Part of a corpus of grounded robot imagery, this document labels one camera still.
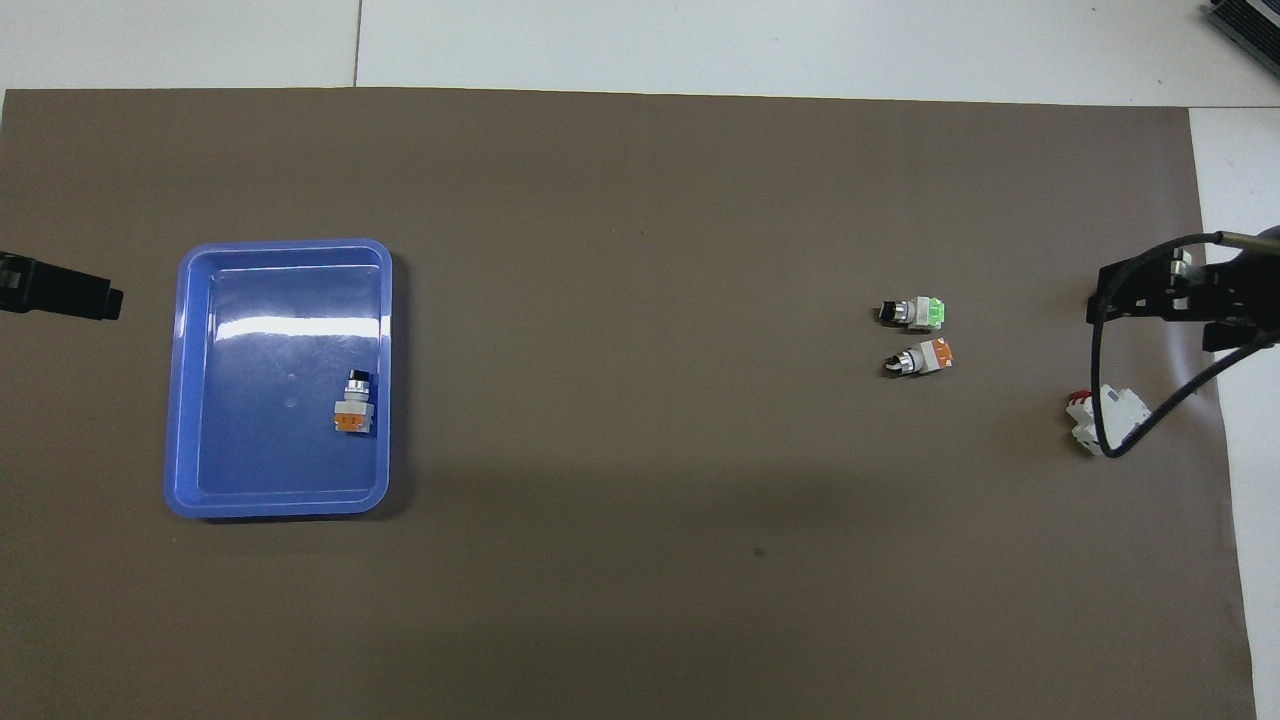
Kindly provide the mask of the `white circuit breaker red lever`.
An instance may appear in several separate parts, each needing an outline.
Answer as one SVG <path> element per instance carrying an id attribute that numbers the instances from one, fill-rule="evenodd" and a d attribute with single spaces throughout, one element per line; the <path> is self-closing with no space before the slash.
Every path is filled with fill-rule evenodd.
<path id="1" fill-rule="evenodd" d="M 1129 388 L 1115 389 L 1110 384 L 1101 384 L 1100 392 L 1100 407 L 1102 410 L 1107 438 L 1111 446 L 1116 447 L 1137 427 L 1149 418 L 1151 410 L 1148 410 L 1140 397 Z M 1100 442 L 1093 397 L 1094 392 L 1091 389 L 1082 389 L 1071 393 L 1068 397 L 1065 413 L 1073 423 L 1071 437 L 1075 442 L 1078 442 L 1084 451 L 1096 457 L 1101 457 L 1105 454 L 1102 452 Z"/>

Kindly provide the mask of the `blue plastic tray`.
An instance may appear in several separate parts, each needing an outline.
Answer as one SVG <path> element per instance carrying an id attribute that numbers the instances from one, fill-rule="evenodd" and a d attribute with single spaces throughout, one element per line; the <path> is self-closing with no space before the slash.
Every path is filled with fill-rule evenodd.
<path id="1" fill-rule="evenodd" d="M 201 520 L 349 516 L 392 470 L 396 265 L 376 240 L 206 243 L 177 278 L 163 491 Z M 334 429 L 352 369 L 374 436 Z"/>

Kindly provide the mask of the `selector switch with orange back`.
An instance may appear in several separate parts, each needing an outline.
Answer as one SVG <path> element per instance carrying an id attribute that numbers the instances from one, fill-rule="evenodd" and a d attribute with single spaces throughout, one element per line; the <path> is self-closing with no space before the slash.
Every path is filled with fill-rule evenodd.
<path id="1" fill-rule="evenodd" d="M 887 373 L 897 377 L 927 375 L 954 365 L 954 351 L 946 338 L 914 343 L 884 360 Z"/>

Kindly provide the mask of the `brown table mat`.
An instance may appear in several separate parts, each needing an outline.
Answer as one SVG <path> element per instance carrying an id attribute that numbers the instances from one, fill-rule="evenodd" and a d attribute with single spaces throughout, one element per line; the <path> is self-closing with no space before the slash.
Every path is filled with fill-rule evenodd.
<path id="1" fill-rule="evenodd" d="M 10 91 L 0 720 L 1247 720 L 1212 389 L 1073 441 L 1097 270 L 1201 229 L 1190 113 L 449 90 Z M 195 246 L 396 264 L 360 518 L 163 496 Z M 940 331 L 877 320 L 931 296 Z M 954 365 L 884 360 L 946 338 Z"/>

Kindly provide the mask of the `grey ribbed device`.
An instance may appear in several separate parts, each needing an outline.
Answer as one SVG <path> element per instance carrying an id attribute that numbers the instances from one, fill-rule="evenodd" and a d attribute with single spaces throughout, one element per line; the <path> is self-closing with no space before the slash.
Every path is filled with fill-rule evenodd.
<path id="1" fill-rule="evenodd" d="M 1280 0 L 1210 0 L 1210 24 L 1280 74 Z"/>

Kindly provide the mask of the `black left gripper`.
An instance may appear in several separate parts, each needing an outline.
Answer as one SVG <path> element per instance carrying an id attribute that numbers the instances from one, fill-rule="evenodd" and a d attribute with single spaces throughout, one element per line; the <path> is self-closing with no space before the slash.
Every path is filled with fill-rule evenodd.
<path id="1" fill-rule="evenodd" d="M 105 277 L 0 252 L 0 311 L 36 310 L 114 322 L 120 318 L 123 301 L 124 292 Z"/>

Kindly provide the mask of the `selector switch with green back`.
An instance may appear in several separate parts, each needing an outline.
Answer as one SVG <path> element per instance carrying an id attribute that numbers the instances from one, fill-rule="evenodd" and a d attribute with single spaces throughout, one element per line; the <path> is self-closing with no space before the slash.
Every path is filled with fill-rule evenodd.
<path id="1" fill-rule="evenodd" d="M 931 296 L 890 300 L 881 304 L 876 315 L 886 325 L 911 332 L 933 332 L 940 331 L 945 323 L 946 305 L 941 299 Z"/>

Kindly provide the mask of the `selector switch with grey body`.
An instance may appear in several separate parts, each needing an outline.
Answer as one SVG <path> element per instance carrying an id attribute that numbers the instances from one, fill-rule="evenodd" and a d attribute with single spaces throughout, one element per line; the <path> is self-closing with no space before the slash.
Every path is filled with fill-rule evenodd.
<path id="1" fill-rule="evenodd" d="M 332 414 L 334 429 L 348 436 L 374 436 L 376 400 L 376 375 L 369 370 L 352 369 L 342 387 L 340 397 L 334 402 Z"/>

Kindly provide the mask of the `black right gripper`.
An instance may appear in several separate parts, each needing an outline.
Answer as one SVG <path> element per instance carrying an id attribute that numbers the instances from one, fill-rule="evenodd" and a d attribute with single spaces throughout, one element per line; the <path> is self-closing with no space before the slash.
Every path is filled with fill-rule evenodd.
<path id="1" fill-rule="evenodd" d="M 1100 268 L 1087 323 L 1126 316 L 1208 322 L 1206 352 L 1270 348 L 1280 343 L 1280 255 L 1238 255 L 1212 264 L 1184 247 Z"/>

